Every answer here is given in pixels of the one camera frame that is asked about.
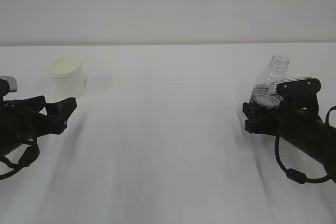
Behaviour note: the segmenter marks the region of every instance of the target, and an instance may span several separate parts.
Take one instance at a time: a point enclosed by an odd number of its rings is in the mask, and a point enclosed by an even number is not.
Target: robotic arm
[[[289,179],[300,184],[318,184],[332,179],[336,183],[336,129],[329,125],[330,112],[325,123],[318,116],[317,93],[321,82],[313,78],[299,78],[273,82],[269,94],[283,97],[280,106],[266,109],[250,103],[243,104],[247,116],[245,130],[254,134],[275,136],[275,157]],[[304,173],[284,166],[279,155],[279,139],[283,138],[324,166],[327,175],[307,178]]]
[[[9,92],[16,92],[13,77],[0,77],[0,162],[12,170],[0,175],[0,180],[13,176],[28,167],[39,156],[37,138],[47,134],[61,134],[75,108],[76,99],[67,98],[56,103],[46,103],[43,95],[26,100],[4,101]],[[39,113],[46,108],[47,115]],[[18,163],[6,155],[22,144],[28,145]]]

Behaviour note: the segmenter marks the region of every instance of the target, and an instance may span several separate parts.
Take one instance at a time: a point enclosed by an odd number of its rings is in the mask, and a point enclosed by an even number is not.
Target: white tabletop
[[[47,68],[57,57],[81,59],[87,79],[64,133],[41,137],[40,158],[0,181],[1,223],[334,223],[336,184],[288,180],[274,138],[243,129],[242,103],[274,54],[290,57],[291,77],[321,80],[324,117],[333,43],[0,48],[0,74],[19,88],[7,99],[61,100]],[[324,174],[285,141],[280,151]]]

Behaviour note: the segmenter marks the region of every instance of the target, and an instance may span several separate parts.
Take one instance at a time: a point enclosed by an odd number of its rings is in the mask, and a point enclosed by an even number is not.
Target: plastic water bottle
[[[272,57],[268,69],[260,75],[252,90],[251,104],[258,104],[268,109],[279,106],[283,98],[280,95],[269,95],[268,86],[271,82],[287,79],[288,65],[289,59],[286,56],[274,55]]]

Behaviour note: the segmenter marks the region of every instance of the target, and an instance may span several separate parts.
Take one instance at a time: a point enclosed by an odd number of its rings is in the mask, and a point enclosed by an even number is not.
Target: black cable
[[[30,129],[30,133],[31,133],[31,138],[32,138],[32,141],[28,141],[28,140],[18,140],[18,142],[20,143],[23,143],[23,144],[27,144],[29,146],[34,146],[36,148],[38,148],[38,145],[37,145],[37,135],[36,135],[36,131],[35,131],[35,128],[31,122],[31,120],[29,119],[29,117],[26,115],[26,113],[24,113],[23,111],[21,111],[20,109],[17,109],[15,107],[6,107],[7,109],[9,110],[12,110],[14,111],[15,113],[18,113],[26,122],[27,122],[27,125]],[[25,152],[23,153],[23,155],[21,156],[21,158],[25,155],[25,153],[28,151],[28,148],[25,150]],[[6,178],[9,178],[13,175],[15,175],[16,173],[18,173],[22,168],[24,168],[25,166],[23,164],[14,164],[12,163],[7,157],[5,156],[0,156],[0,162],[4,163],[5,165],[7,165],[9,168],[12,168],[13,170],[8,172],[8,173],[5,173],[5,174],[2,174],[0,175],[0,180],[3,180],[3,179],[6,179]]]
[[[336,110],[336,106],[332,107],[328,114],[327,114],[327,118],[326,118],[326,125],[329,126],[329,114],[332,110]],[[294,180],[300,184],[304,184],[304,183],[311,183],[311,184],[319,184],[319,183],[324,183],[327,182],[328,180],[330,180],[335,174],[336,174],[336,170],[333,173],[327,174],[324,177],[321,178],[307,178],[307,176],[302,173],[299,172],[298,170],[295,169],[287,169],[284,164],[281,161],[280,155],[279,155],[279,140],[280,140],[280,136],[282,133],[282,130],[284,128],[284,125],[287,123],[288,118],[283,120],[278,128],[277,131],[277,135],[275,137],[275,143],[274,143],[274,153],[275,153],[275,158],[277,160],[278,165],[280,166],[280,168],[286,173],[287,177],[291,180]]]

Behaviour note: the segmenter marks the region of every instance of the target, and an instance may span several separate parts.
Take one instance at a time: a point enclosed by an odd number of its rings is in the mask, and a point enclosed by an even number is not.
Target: white paper cup
[[[74,57],[60,58],[50,64],[50,74],[61,96],[80,98],[84,94],[81,65]]]

